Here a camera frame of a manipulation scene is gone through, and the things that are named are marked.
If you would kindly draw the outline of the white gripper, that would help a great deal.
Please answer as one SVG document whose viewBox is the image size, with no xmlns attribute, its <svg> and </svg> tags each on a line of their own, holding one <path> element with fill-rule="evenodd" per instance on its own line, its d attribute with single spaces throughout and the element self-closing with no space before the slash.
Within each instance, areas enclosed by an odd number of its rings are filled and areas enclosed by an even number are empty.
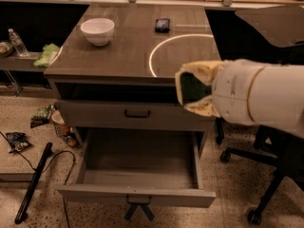
<svg viewBox="0 0 304 228">
<path fill-rule="evenodd" d="M 196 61 L 183 64 L 175 74 L 175 86 L 181 104 L 181 75 L 193 74 L 212 87 L 212 97 L 207 96 L 184 108 L 203 117 L 221 117 L 231 124 L 254 125 L 249 113 L 248 99 L 252 83 L 265 68 L 262 63 L 249 60 Z"/>
</svg>

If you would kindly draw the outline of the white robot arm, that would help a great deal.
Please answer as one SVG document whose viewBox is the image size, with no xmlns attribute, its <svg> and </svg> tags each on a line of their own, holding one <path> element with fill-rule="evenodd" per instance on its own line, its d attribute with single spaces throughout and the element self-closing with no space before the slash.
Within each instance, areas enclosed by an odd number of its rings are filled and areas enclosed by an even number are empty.
<svg viewBox="0 0 304 228">
<path fill-rule="evenodd" d="M 192 113 L 304 138 L 304 66 L 197 61 L 181 66 L 175 85 L 179 103 Z"/>
</svg>

